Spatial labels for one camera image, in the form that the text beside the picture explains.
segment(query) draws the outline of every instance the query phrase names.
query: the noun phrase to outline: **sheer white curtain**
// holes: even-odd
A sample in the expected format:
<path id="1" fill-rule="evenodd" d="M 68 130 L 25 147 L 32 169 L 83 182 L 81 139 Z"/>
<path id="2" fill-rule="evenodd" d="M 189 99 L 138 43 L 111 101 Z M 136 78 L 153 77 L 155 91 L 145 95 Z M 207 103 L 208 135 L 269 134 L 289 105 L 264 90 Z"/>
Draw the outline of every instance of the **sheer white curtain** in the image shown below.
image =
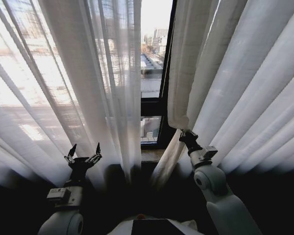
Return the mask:
<path id="1" fill-rule="evenodd" d="M 63 156 L 103 158 L 105 186 L 140 168 L 140 1 L 0 0 L 0 184 L 9 171 L 60 186 Z"/>
<path id="2" fill-rule="evenodd" d="M 193 5 L 185 13 L 191 19 L 194 1 L 180 4 Z M 170 124 L 193 129 L 201 145 L 216 146 L 213 164 L 221 163 L 226 173 L 294 169 L 294 0 L 220 0 L 210 15 L 208 33 L 198 38 L 196 67 L 187 67 L 193 51 L 189 57 L 184 52 L 182 59 L 174 48 L 183 47 L 196 33 L 180 35 L 180 27 L 174 29 L 171 57 L 178 67 L 170 71 L 169 96 L 177 101 L 168 104 Z M 197 24 L 202 30 L 200 23 L 182 19 L 177 11 L 176 26 Z M 186 88 L 175 86 L 179 83 Z M 158 185 L 165 183 L 180 157 L 183 147 L 177 138 L 178 133 L 171 142 L 171 148 L 179 146 L 174 160 L 165 153 L 154 171 Z M 190 172 L 185 151 L 180 165 Z"/>

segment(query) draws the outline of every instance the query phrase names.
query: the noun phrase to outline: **window frame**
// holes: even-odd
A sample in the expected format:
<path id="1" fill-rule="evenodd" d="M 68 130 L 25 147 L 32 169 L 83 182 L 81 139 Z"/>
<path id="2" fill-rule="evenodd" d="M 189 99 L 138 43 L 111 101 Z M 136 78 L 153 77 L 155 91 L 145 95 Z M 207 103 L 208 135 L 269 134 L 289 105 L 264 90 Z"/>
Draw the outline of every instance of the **window frame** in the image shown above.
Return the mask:
<path id="1" fill-rule="evenodd" d="M 141 149 L 166 149 L 176 129 L 168 124 L 168 90 L 170 78 L 171 47 L 177 0 L 172 1 L 168 40 L 163 63 L 159 97 L 141 98 L 141 117 L 161 116 L 157 142 L 141 142 Z"/>

